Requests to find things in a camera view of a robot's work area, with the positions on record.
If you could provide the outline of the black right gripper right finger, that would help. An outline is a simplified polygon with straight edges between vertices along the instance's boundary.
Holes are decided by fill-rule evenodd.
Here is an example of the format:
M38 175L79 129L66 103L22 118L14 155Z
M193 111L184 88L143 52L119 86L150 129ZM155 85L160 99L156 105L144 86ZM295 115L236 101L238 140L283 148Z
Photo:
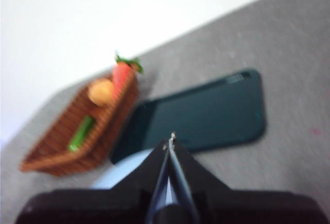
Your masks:
M173 199L197 223L328 223L312 198L291 192L232 189L169 138Z

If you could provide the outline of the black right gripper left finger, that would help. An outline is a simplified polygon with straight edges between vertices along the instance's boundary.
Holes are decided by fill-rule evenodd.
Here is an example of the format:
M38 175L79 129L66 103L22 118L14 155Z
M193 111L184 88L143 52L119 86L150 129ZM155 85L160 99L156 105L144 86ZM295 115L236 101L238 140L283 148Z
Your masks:
M111 188L56 189L31 197L16 223L144 223L168 142L163 140Z

